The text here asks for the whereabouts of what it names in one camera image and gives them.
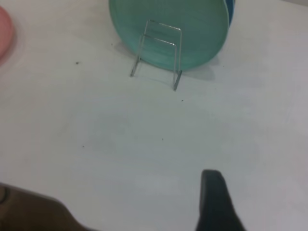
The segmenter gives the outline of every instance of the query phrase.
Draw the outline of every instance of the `pink plate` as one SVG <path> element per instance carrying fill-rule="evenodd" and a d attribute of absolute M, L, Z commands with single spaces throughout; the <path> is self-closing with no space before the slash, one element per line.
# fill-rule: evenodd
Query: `pink plate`
<path fill-rule="evenodd" d="M 9 14 L 0 7 L 0 57 L 2 57 L 13 41 L 14 28 Z"/>

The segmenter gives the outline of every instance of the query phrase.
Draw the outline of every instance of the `teal plate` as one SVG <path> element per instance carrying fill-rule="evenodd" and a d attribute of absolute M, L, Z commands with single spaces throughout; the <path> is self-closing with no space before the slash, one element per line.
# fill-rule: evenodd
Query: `teal plate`
<path fill-rule="evenodd" d="M 119 36 L 134 53 L 149 19 L 180 28 L 181 70 L 211 60 L 222 48 L 229 29 L 225 0 L 109 0 L 109 10 Z M 147 35 L 177 46 L 180 44 L 179 31 L 158 24 L 150 24 Z M 141 58 L 160 68 L 173 70 L 175 48 L 145 38 Z"/>

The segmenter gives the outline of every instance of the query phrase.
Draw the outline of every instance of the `wire plate stand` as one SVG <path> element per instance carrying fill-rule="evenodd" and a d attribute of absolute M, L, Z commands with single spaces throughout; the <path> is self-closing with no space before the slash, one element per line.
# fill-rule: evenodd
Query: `wire plate stand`
<path fill-rule="evenodd" d="M 148 29 L 148 26 L 149 26 L 150 23 L 158 24 L 160 26 L 168 27 L 170 29 L 179 31 L 180 32 L 179 51 L 178 51 L 178 46 L 175 43 L 164 41 L 164 40 L 161 40 L 161 39 L 158 39 L 158 38 L 154 38 L 152 36 L 147 35 L 147 29 Z M 138 45 L 138 50 L 137 50 L 137 54 L 136 54 L 136 60 L 135 60 L 133 69 L 132 69 L 132 71 L 130 73 L 130 77 L 133 77 L 135 75 L 135 71 L 137 69 L 137 65 L 138 65 L 138 63 L 141 60 L 141 53 L 142 53 L 142 49 L 143 49 L 145 38 L 147 38 L 147 39 L 148 38 L 149 39 L 154 39 L 156 41 L 168 44 L 170 46 L 174 46 L 175 54 L 174 54 L 174 69 L 173 69 L 173 90 L 176 91 L 177 88 L 178 88 L 178 85 L 179 85 L 179 81 L 180 81 L 181 75 L 182 75 L 182 71 L 181 71 L 182 30 L 180 28 L 176 28 L 176 27 L 169 26 L 169 25 L 166 25 L 166 24 L 163 24 L 163 23 L 159 23 L 159 22 L 151 20 L 151 19 L 148 20 L 146 22 L 144 33 L 140 36 L 140 39 L 139 39 L 139 45 Z M 179 68 L 177 70 L 177 53 L 178 52 L 179 52 L 179 60 L 178 60 Z"/>

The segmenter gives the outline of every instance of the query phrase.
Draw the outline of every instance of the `white surface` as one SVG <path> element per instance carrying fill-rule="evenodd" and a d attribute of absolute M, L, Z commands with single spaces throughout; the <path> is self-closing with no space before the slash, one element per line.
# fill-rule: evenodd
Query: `white surface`
<path fill-rule="evenodd" d="M 215 168 L 249 231 L 308 230 L 308 7 L 238 0 L 223 50 L 173 92 L 171 72 L 128 77 L 107 0 L 0 4 L 18 35 L 0 67 L 1 182 L 98 230 L 193 231 Z"/>

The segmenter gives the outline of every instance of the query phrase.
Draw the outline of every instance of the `dark brown object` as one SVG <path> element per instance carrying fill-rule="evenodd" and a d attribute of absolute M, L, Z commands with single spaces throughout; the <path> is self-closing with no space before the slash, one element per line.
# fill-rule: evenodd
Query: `dark brown object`
<path fill-rule="evenodd" d="M 0 200 L 5 188 L 0 185 Z M 0 231 L 87 231 L 60 202 L 7 189 L 9 194 L 0 204 Z"/>

